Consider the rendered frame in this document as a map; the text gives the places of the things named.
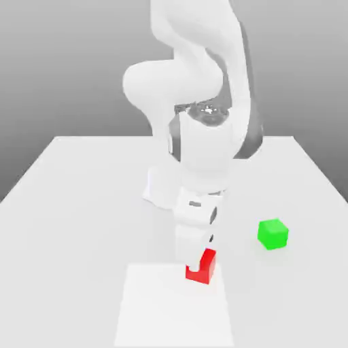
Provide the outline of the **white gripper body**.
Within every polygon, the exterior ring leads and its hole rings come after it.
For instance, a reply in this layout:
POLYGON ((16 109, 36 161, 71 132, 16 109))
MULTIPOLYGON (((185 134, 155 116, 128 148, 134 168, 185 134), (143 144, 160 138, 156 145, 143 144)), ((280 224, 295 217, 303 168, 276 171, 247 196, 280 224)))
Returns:
POLYGON ((213 232, 194 226, 178 224, 175 227, 177 255, 201 255, 210 243, 213 232))

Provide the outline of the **small red cube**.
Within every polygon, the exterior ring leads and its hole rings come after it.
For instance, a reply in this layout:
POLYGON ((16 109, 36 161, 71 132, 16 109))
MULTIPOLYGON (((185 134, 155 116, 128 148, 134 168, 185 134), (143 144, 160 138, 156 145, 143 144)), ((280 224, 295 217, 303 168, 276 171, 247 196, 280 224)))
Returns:
POLYGON ((209 285, 215 270, 216 250, 206 248, 201 260, 198 271, 193 272, 186 267, 186 279, 209 285))

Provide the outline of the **small green cube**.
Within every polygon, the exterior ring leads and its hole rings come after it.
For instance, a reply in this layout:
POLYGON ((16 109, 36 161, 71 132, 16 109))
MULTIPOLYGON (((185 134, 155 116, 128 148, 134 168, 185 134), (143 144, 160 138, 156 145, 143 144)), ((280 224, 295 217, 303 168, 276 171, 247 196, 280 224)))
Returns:
POLYGON ((288 232, 281 220, 264 220, 258 225, 258 240, 267 250, 279 249, 287 245, 288 232))

